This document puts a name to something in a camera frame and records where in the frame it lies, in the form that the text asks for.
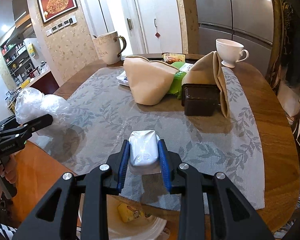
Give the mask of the silver foil packet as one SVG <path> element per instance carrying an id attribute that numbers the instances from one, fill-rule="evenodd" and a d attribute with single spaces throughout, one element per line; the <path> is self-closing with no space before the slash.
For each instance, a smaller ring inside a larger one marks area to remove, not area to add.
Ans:
<path id="1" fill-rule="evenodd" d="M 133 131 L 129 137 L 128 167 L 134 175 L 161 173 L 158 142 L 155 130 Z"/>

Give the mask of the tall beige mug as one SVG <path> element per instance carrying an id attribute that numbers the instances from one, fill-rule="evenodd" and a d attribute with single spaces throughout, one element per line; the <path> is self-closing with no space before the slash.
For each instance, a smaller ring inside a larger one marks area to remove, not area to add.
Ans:
<path id="1" fill-rule="evenodd" d="M 118 63 L 122 52 L 126 49 L 126 39 L 117 31 L 112 31 L 93 38 L 98 58 L 107 65 Z"/>

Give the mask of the beige paper bag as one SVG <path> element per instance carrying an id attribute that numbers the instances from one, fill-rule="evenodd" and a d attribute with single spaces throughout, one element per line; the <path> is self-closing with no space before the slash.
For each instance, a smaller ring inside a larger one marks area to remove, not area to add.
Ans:
<path id="1" fill-rule="evenodd" d="M 158 104 L 169 91 L 179 70 L 163 61 L 150 61 L 143 56 L 126 56 L 123 62 L 134 101 L 141 105 Z"/>

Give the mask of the clear plastic bag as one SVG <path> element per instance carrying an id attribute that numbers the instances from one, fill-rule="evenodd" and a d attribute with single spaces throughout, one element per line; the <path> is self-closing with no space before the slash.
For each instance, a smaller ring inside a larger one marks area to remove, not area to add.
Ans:
<path id="1" fill-rule="evenodd" d="M 39 90 L 28 87 L 17 96 L 15 117 L 18 124 L 24 124 L 35 118 L 49 114 L 53 118 L 51 125 L 40 129 L 40 136 L 54 137 L 66 132 L 72 121 L 71 106 L 64 98 L 43 94 Z"/>

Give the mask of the round wooden table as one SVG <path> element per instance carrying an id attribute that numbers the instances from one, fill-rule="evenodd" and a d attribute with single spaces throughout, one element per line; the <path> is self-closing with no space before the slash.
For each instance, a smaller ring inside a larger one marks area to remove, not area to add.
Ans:
<path id="1" fill-rule="evenodd" d="M 261 138 L 265 170 L 265 207 L 258 211 L 271 231 L 290 219 L 300 191 L 300 168 L 294 137 L 270 85 L 252 65 L 234 68 L 252 108 Z M 68 168 L 32 142 L 16 155 L 18 194 L 10 207 L 18 226 Z"/>

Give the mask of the white trash bin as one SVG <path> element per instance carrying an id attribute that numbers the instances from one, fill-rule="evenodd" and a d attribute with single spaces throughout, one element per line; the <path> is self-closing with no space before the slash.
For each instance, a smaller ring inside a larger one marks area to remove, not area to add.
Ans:
<path id="1" fill-rule="evenodd" d="M 169 239 L 167 221 L 107 195 L 109 239 Z"/>

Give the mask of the yellow snack packet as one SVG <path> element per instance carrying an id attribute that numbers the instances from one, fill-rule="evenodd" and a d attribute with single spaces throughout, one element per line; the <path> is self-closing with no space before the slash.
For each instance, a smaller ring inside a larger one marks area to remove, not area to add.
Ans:
<path id="1" fill-rule="evenodd" d="M 186 56 L 185 54 L 163 53 L 162 58 L 166 63 L 173 64 L 175 62 L 185 62 Z"/>

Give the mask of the yellow cartoon wrapper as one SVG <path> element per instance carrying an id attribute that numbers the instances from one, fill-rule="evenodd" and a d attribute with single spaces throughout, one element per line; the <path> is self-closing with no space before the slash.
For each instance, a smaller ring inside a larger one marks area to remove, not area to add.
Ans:
<path id="1" fill-rule="evenodd" d="M 125 203 L 121 203 L 117 207 L 117 210 L 119 212 L 121 220 L 124 223 L 128 223 L 128 222 L 131 222 L 133 220 L 136 220 L 138 218 L 141 218 L 141 217 L 145 216 L 143 211 L 140 211 L 140 210 L 136 209 L 135 207 L 130 206 L 130 205 L 125 204 Z"/>

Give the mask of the grey leaf-pattern placemat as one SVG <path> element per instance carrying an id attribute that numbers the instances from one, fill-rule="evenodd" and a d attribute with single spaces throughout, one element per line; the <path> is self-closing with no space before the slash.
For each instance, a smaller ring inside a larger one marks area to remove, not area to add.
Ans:
<path id="1" fill-rule="evenodd" d="M 169 151 L 199 172 L 225 173 L 256 208 L 264 207 L 264 159 L 249 102 L 234 72 L 223 68 L 230 116 L 186 116 L 181 102 L 167 96 L 155 106 L 135 103 L 118 84 L 122 68 L 102 68 L 70 96 L 71 125 L 54 137 L 31 141 L 76 174 L 90 172 L 120 150 L 133 131 L 154 130 Z"/>

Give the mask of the green snack package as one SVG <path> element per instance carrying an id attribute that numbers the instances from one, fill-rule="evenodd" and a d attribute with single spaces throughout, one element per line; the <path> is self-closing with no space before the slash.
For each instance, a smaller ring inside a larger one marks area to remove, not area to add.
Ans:
<path id="1" fill-rule="evenodd" d="M 168 94 L 175 95 L 178 99 L 181 99 L 181 83 L 186 73 L 192 68 L 193 64 L 186 62 L 174 62 L 172 66 L 178 69 L 178 72 L 174 75 L 173 82 L 168 90 Z"/>

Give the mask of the white teacup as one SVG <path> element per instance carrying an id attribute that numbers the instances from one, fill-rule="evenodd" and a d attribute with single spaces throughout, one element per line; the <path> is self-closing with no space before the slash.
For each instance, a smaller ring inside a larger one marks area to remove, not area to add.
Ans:
<path id="1" fill-rule="evenodd" d="M 222 59 L 222 65 L 228 68 L 235 68 L 236 63 L 249 58 L 249 51 L 241 43 L 232 40 L 216 39 L 216 49 Z"/>

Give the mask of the silver refrigerator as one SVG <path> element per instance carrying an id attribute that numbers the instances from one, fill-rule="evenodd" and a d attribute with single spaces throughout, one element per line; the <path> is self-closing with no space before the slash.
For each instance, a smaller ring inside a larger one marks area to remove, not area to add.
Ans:
<path id="1" fill-rule="evenodd" d="M 216 39 L 243 44 L 247 63 L 266 75 L 273 46 L 272 0 L 196 0 L 199 53 L 216 48 Z"/>

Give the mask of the white door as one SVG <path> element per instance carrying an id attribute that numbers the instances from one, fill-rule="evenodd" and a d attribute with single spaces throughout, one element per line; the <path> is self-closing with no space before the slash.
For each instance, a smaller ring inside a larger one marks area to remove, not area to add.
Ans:
<path id="1" fill-rule="evenodd" d="M 92 37 L 112 31 L 127 41 L 124 55 L 181 53 L 177 0 L 81 0 Z"/>

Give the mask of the white blue tissue pack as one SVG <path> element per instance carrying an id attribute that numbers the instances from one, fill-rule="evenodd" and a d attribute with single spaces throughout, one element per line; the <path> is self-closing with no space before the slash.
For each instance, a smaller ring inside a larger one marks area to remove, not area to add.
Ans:
<path id="1" fill-rule="evenodd" d="M 119 85 L 129 87 L 129 82 L 125 71 L 123 71 L 119 76 L 117 76 L 116 79 Z"/>

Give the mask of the dark brown plastic box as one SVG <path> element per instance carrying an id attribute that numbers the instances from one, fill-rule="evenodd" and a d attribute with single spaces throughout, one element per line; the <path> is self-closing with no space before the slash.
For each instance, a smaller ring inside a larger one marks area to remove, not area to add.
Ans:
<path id="1" fill-rule="evenodd" d="M 186 116 L 212 116 L 220 103 L 216 85 L 185 83 L 182 85 L 181 105 Z"/>

